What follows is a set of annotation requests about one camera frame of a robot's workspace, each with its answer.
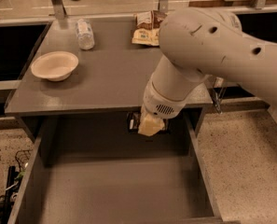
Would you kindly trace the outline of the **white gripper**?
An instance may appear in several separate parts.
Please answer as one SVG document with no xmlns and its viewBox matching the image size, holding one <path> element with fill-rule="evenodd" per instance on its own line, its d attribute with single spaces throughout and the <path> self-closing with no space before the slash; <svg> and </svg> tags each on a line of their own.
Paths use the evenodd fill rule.
<svg viewBox="0 0 277 224">
<path fill-rule="evenodd" d="M 163 119 L 175 118 L 185 105 L 186 101 L 172 101 L 164 98 L 156 91 L 152 82 L 148 81 L 140 110 L 138 133 L 145 136 L 158 133 L 165 127 Z"/>
</svg>

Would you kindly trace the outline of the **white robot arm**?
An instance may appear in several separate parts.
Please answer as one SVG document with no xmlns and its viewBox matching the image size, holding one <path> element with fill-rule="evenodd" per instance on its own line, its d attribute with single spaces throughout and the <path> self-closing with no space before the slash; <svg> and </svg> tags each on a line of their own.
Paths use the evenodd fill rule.
<svg viewBox="0 0 277 224">
<path fill-rule="evenodd" d="M 277 43 L 244 33 L 231 12 L 188 7 L 169 14 L 160 24 L 159 49 L 162 57 L 145 87 L 139 134 L 158 133 L 209 76 L 235 82 L 277 107 Z"/>
</svg>

